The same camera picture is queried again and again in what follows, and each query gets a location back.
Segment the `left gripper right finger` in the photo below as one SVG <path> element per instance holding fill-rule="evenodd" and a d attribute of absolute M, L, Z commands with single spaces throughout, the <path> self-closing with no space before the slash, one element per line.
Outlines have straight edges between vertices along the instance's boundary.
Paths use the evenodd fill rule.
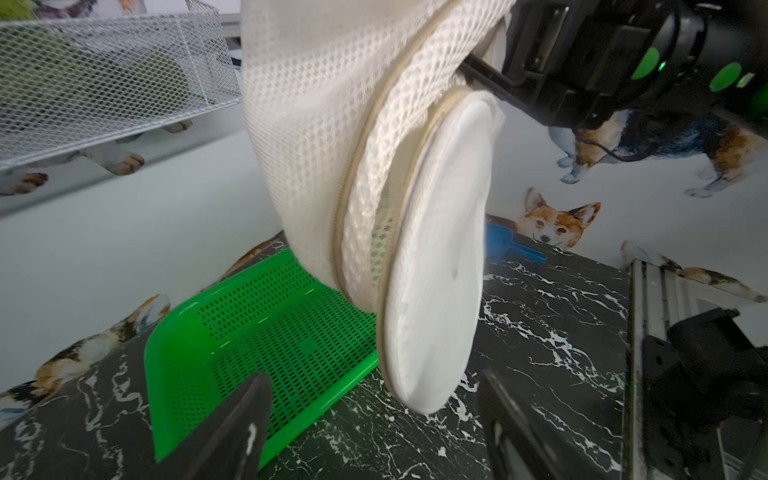
<path fill-rule="evenodd" d="M 565 478 L 555 451 L 533 428 L 533 415 L 490 369 L 480 375 L 479 409 L 494 479 Z"/>

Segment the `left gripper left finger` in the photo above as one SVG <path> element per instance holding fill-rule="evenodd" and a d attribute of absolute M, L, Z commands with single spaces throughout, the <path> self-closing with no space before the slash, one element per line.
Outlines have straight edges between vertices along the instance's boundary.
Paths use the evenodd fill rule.
<path fill-rule="evenodd" d="M 252 374 L 152 469 L 152 477 L 256 479 L 272 396 L 269 375 Z"/>

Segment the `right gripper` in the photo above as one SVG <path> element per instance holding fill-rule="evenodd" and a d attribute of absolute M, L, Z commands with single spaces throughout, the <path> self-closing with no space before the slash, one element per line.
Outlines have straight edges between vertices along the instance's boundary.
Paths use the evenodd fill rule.
<path fill-rule="evenodd" d="M 673 124 L 662 106 L 658 65 L 678 33 L 675 1 L 518 1 L 504 61 L 477 54 L 462 73 L 545 126 L 595 129 L 614 113 L 644 112 Z"/>

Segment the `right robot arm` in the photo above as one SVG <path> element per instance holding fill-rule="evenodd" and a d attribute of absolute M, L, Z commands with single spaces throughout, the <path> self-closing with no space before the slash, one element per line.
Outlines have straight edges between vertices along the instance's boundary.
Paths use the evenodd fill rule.
<path fill-rule="evenodd" d="M 518 1 L 503 65 L 461 72 L 549 127 L 631 110 L 650 148 L 708 115 L 767 133 L 763 1 Z"/>

